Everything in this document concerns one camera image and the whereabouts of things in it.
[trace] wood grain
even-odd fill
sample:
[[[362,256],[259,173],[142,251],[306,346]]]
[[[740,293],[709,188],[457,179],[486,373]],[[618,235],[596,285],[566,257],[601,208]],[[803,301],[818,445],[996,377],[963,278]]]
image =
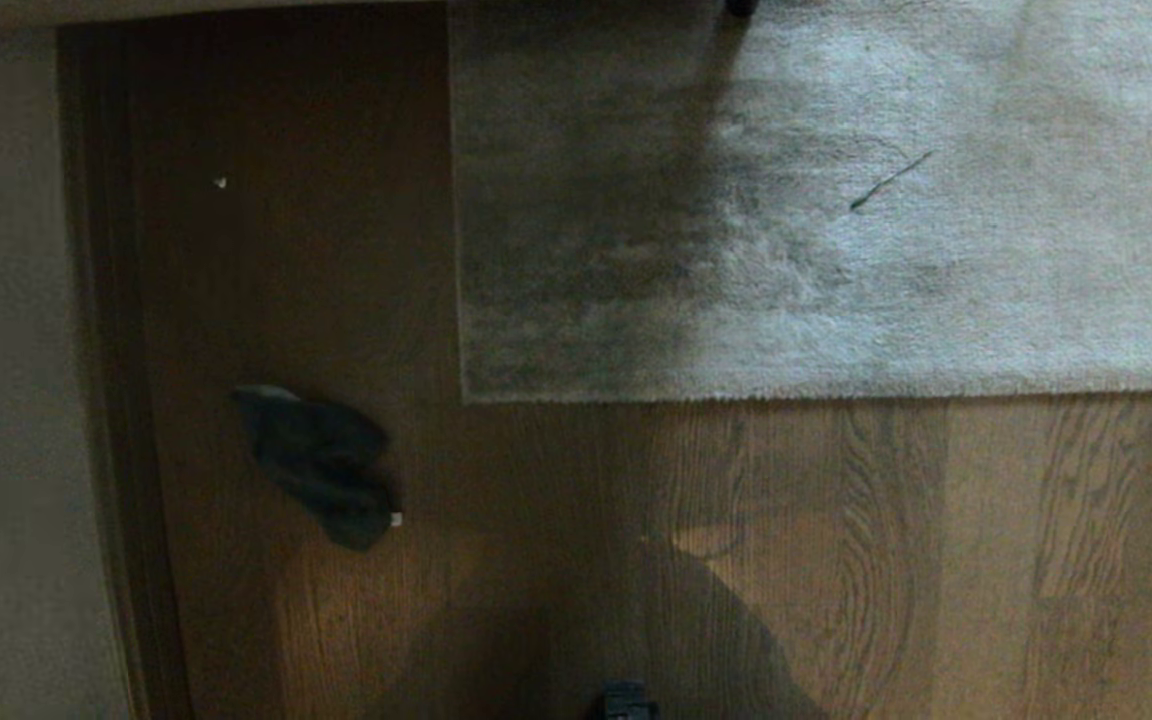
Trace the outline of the wood grain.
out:
[[[1152,717],[1152,396],[460,403],[440,5],[132,32],[157,456],[198,717]],[[225,177],[225,188],[217,179]],[[225,393],[394,437],[329,546]]]

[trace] floor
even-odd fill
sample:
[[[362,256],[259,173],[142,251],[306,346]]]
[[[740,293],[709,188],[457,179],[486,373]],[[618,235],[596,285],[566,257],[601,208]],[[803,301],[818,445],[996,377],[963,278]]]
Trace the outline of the floor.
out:
[[[158,20],[132,139],[198,717],[1152,717],[1152,396],[462,406],[444,6]],[[227,399],[374,416],[358,555]]]

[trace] rug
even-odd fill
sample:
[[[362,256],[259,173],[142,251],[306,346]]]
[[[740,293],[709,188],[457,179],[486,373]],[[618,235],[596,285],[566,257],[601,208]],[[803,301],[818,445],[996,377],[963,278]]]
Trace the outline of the rug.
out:
[[[1152,389],[1152,3],[453,0],[470,402]]]

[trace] carpet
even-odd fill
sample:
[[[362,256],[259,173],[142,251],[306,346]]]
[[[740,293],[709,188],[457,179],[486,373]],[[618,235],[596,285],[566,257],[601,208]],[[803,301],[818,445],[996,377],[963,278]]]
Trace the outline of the carpet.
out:
[[[1152,3],[450,5],[470,402],[1152,389]]]

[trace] black object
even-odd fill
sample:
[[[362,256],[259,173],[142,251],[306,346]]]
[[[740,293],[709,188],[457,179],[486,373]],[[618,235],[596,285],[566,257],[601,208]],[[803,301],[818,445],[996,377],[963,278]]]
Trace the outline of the black object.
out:
[[[306,402],[275,386],[234,389],[260,469],[314,515],[333,543],[367,550],[393,524],[372,465],[384,430],[350,407]]]
[[[727,0],[727,12],[737,18],[748,18],[758,9],[758,0]]]
[[[607,683],[602,689],[602,714],[599,720],[659,720],[660,708],[649,702],[643,683]]]

